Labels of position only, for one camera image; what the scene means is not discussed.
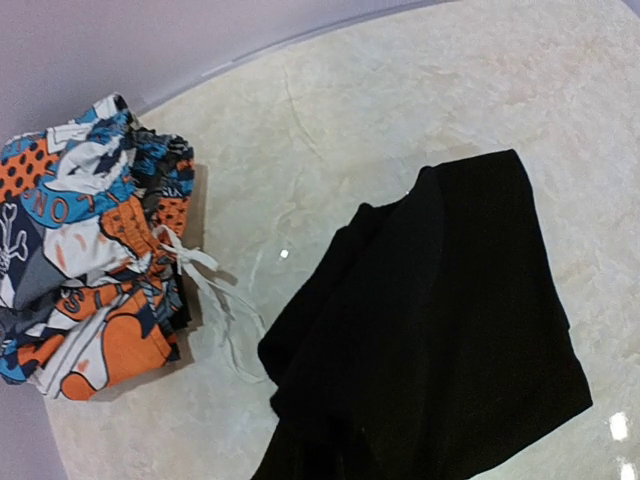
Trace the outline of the black t-shirt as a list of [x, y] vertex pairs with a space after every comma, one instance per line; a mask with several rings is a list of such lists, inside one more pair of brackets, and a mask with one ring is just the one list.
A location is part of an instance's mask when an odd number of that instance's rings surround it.
[[362, 204], [258, 345], [259, 479], [469, 479], [589, 409], [526, 170], [426, 166]]

